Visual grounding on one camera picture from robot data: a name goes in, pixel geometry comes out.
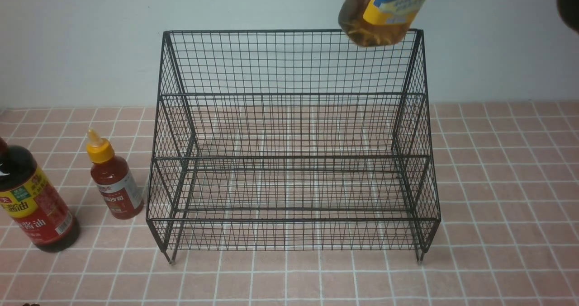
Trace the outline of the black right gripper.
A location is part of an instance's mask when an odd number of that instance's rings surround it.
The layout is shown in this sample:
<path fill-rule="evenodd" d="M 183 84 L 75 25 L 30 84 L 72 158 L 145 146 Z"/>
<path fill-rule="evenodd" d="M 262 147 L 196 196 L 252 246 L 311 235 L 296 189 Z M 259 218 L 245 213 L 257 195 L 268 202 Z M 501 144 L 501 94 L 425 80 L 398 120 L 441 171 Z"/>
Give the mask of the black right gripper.
<path fill-rule="evenodd" d="M 564 24 L 579 33 L 579 0 L 556 0 L 559 16 Z"/>

